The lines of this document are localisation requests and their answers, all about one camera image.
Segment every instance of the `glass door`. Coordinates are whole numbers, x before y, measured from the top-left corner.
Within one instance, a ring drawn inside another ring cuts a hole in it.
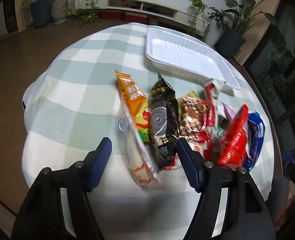
[[[275,125],[281,154],[295,149],[295,5],[281,0],[265,36],[245,63]]]

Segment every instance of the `checkered tablecloth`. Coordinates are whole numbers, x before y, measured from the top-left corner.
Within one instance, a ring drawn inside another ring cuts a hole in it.
[[[189,186],[183,169],[159,173],[165,189],[142,191],[134,182],[118,147],[120,98],[115,70],[130,74],[145,93],[149,93],[158,80],[154,66],[145,57],[147,28],[149,26],[141,24],[108,28],[64,49],[30,88],[26,103],[24,120],[28,135],[22,167],[29,186],[43,167],[67,168],[96,149],[103,137],[112,140],[112,155],[101,183],[88,195],[108,240],[182,239],[200,196]],[[234,90],[233,96],[220,93],[219,101],[235,111],[246,103],[251,112],[260,113],[266,126],[262,151],[251,171],[266,200],[274,165],[269,119],[249,84],[232,65],[228,65],[241,89]],[[203,90],[196,83],[173,76],[164,78],[175,89],[177,98],[191,90],[197,93]],[[220,102],[218,111],[223,114]],[[213,235],[221,232],[226,197],[227,189],[223,189]],[[72,232],[66,201],[63,208],[65,222]]]

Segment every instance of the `blue snack package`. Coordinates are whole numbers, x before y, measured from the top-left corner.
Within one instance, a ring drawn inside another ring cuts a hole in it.
[[[251,113],[248,117],[249,126],[249,155],[251,158],[246,157],[243,167],[248,171],[252,170],[257,159],[259,158],[260,151],[263,145],[265,125],[260,118],[259,113]]]

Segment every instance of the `white plant pot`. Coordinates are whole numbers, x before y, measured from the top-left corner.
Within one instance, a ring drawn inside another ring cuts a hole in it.
[[[52,18],[54,24],[67,21],[67,0],[54,0],[52,5]]]

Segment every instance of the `red storage box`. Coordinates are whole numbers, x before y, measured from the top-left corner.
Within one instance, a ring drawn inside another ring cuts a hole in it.
[[[126,12],[125,19],[126,22],[131,23],[146,23],[147,22],[147,15],[141,14],[141,13],[132,13],[132,12]]]
[[[120,11],[100,11],[100,18],[104,20],[121,20],[122,15]]]

